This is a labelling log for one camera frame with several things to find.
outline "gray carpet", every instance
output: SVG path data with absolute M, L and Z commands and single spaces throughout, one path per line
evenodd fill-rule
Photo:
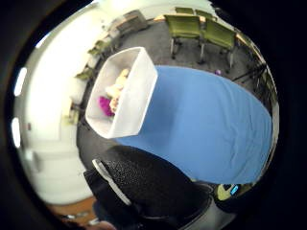
M 225 54 L 220 54 L 221 48 L 213 44 L 205 45 L 205 64 L 197 64 L 201 48 L 198 46 L 197 40 L 193 39 L 182 39 L 182 45 L 177 52 L 176 59 L 171 59 L 170 40 L 171 38 L 166 23 L 153 23 L 146 30 L 123 36 L 121 38 L 121 45 L 117 51 L 134 46 L 143 46 L 146 48 L 155 65 L 184 66 L 208 72 L 214 72 L 219 69 L 222 71 L 222 76 L 230 80 L 245 74 L 250 67 L 255 66 L 255 60 L 248 54 L 247 50 L 244 47 L 237 47 L 233 54 L 234 66 L 229 74 L 227 74 L 225 72 L 228 66 L 226 56 Z M 253 80 L 248 80 L 244 83 L 242 81 L 244 79 L 238 80 L 237 83 L 245 87 L 247 91 L 261 101 L 261 91 L 253 91 Z M 83 107 L 87 105 L 92 86 L 93 81 L 87 86 L 83 97 Z M 85 167 L 89 169 L 91 168 L 93 158 L 100 158 L 105 150 L 116 145 L 116 143 L 112 140 L 102 138 L 89 125 L 80 125 L 78 128 L 77 145 L 80 150 L 80 157 Z

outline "white wall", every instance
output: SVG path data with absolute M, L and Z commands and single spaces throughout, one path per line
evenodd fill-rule
M 37 194 L 48 203 L 68 204 L 92 196 L 83 178 L 77 127 L 65 126 L 61 113 L 69 80 L 87 63 L 87 50 L 103 32 L 103 18 L 95 6 L 77 12 L 50 33 L 26 64 L 26 82 L 15 105 L 22 121 L 21 154 Z
M 102 11 L 113 18 L 139 9 L 146 19 L 151 19 L 162 13 L 173 12 L 175 6 L 190 7 L 215 14 L 210 6 L 211 2 L 206 0 L 102 0 L 96 2 L 99 2 Z

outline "blue table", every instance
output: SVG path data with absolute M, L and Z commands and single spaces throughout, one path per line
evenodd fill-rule
M 268 158 L 272 118 L 246 89 L 214 74 L 156 66 L 138 135 L 116 139 L 156 154 L 194 179 L 249 183 Z

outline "white plastic container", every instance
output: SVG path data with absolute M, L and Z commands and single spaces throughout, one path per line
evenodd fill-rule
M 114 117 L 107 117 L 99 107 L 106 87 L 115 83 L 121 71 L 130 72 Z M 144 122 L 157 79 L 157 71 L 144 47 L 133 47 L 109 57 L 100 71 L 85 111 L 85 119 L 107 139 L 136 135 Z

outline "person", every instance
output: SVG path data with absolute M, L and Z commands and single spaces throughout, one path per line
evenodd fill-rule
M 92 226 L 86 226 L 86 230 L 116 230 L 116 228 L 106 221 L 101 221 L 95 225 Z
M 95 225 L 81 226 L 77 222 L 67 221 L 65 222 L 73 230 L 116 230 L 116 228 L 107 221 L 100 221 Z

